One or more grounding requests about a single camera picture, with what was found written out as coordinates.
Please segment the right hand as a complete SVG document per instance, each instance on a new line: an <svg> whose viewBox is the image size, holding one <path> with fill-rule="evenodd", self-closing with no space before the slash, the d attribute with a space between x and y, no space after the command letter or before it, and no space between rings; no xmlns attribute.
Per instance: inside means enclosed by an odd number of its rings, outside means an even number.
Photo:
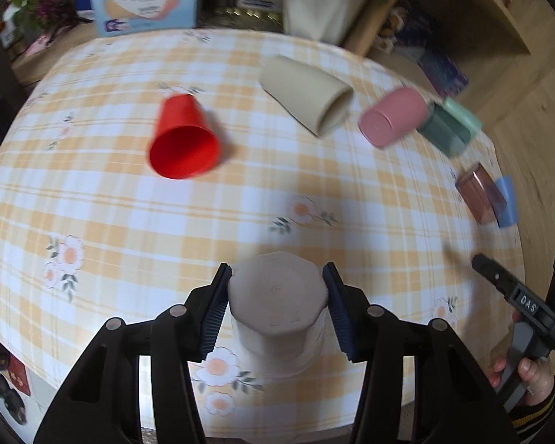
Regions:
<svg viewBox="0 0 555 444"><path fill-rule="evenodd" d="M503 356L496 356L491 367L485 371L489 383L496 388L501 380L507 361ZM554 390L555 374L552 372L551 361L523 358L517 367L520 379L527 385L527 394L521 400L523 405L534 406L544 401Z"/></svg>

